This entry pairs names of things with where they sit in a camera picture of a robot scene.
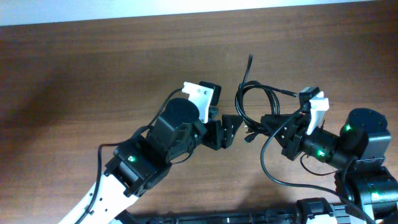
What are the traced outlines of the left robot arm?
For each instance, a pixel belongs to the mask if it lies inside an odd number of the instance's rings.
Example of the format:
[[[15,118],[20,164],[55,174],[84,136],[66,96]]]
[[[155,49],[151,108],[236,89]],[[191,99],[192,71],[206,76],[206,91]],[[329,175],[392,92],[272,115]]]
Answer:
[[[110,223],[168,173],[172,160],[192,154],[199,145],[228,148],[243,119],[224,114],[203,123],[198,108],[187,99],[170,100],[153,126],[115,143],[113,158],[100,170],[94,186],[62,219],[62,223]]]

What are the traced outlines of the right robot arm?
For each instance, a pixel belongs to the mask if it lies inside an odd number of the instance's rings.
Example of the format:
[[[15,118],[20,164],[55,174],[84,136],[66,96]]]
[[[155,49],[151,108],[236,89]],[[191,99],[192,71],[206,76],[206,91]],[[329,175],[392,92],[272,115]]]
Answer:
[[[313,184],[270,180],[284,186],[315,189],[335,195],[346,212],[366,223],[384,221],[397,214],[397,180],[383,165],[391,142],[387,119],[368,108],[350,111],[340,133],[335,135],[322,126],[310,129],[309,114],[264,115],[261,124],[268,137],[261,156],[272,139],[282,147],[282,155],[295,160],[301,153],[334,167],[335,189]]]

